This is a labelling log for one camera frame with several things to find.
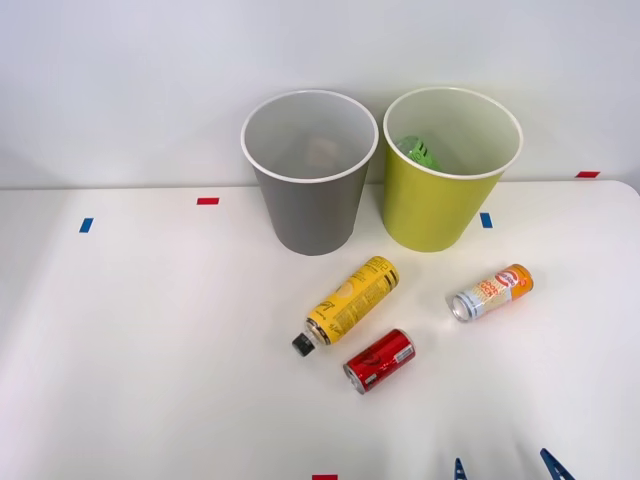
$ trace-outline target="white table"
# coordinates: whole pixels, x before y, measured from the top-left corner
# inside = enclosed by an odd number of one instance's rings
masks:
[[[197,206],[198,197],[219,197]],[[257,188],[0,192],[0,478],[640,478],[640,198],[503,183],[437,254],[366,187],[347,244],[282,247]],[[95,220],[88,233],[78,230]],[[301,358],[306,313],[370,256],[400,285]],[[519,262],[533,292],[474,324],[443,301]],[[416,358],[361,396],[342,363],[392,327]]]

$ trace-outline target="yellow spray can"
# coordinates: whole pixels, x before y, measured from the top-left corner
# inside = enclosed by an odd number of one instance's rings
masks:
[[[318,345],[336,343],[399,281],[400,275],[389,260],[373,257],[311,310],[305,331],[293,340],[293,347],[306,357]]]

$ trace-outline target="gray trash can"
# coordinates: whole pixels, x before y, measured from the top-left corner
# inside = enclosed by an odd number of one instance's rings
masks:
[[[286,93],[249,115],[241,143],[285,247],[322,255],[349,239],[378,144],[365,107],[335,92]]]

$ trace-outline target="red can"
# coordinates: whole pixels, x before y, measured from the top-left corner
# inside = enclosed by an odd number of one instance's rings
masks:
[[[344,372],[358,392],[368,392],[416,356],[413,342],[397,328],[344,364]]]

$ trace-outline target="can lid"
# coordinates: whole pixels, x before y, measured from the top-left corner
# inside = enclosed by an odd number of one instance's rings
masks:
[[[471,316],[467,306],[457,296],[453,297],[453,299],[451,300],[451,311],[458,320],[463,322],[469,321],[469,318]]]
[[[293,342],[291,342],[293,348],[295,348],[300,355],[306,357],[316,348],[315,345],[309,340],[304,333],[298,335]]]

